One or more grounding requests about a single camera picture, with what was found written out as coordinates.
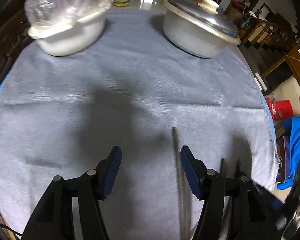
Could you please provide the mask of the white bowl with plastic bag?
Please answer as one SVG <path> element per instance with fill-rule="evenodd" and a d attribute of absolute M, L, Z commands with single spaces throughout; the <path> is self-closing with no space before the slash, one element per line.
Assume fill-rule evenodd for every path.
<path fill-rule="evenodd" d="M 106 26 L 112 0 L 26 0 L 28 35 L 52 56 L 67 56 L 92 45 Z"/>

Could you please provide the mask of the aluminium pot with lid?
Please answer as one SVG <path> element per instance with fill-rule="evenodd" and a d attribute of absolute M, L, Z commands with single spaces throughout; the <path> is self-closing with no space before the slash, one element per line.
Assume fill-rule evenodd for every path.
<path fill-rule="evenodd" d="M 162 0 L 167 9 L 163 31 L 180 49 L 197 57 L 211 59 L 232 43 L 239 45 L 235 24 L 217 9 L 213 0 Z"/>

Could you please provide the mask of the grey table cloth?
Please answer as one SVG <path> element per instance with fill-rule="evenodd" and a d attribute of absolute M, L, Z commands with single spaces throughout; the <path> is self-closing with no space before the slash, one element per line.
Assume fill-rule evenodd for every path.
<path fill-rule="evenodd" d="M 0 86 L 0 212 L 23 232 L 53 176 L 122 163 L 101 203 L 111 239 L 179 239 L 172 129 L 179 144 L 226 175 L 236 166 L 273 191 L 273 126 L 249 67 L 229 48 L 201 59 L 171 44 L 164 16 L 110 10 L 99 40 L 47 55 L 32 42 Z"/>

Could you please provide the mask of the dark metal chopstick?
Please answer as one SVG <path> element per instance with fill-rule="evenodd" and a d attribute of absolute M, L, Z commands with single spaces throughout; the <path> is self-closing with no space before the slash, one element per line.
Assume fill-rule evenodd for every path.
<path fill-rule="evenodd" d="M 189 187 L 187 185 L 187 179 L 181 163 L 179 136 L 176 127 L 172 128 L 172 136 L 177 168 L 180 239 L 191 239 L 191 196 L 189 193 Z"/>

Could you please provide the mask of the blue garment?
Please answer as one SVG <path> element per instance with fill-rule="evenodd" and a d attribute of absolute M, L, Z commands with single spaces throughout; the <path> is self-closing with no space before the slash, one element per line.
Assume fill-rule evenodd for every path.
<path fill-rule="evenodd" d="M 285 182 L 278 183 L 278 190 L 286 190 L 292 187 L 298 169 L 300 162 L 300 117 L 292 117 L 284 121 L 283 127 L 289 137 L 290 173 Z"/>

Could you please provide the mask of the red plastic stool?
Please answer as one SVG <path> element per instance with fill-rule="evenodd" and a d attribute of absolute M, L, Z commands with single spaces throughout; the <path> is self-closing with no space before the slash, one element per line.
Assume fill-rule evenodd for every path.
<path fill-rule="evenodd" d="M 293 108 L 289 100 L 275 101 L 266 98 L 271 117 L 274 121 L 285 121 L 294 116 Z"/>

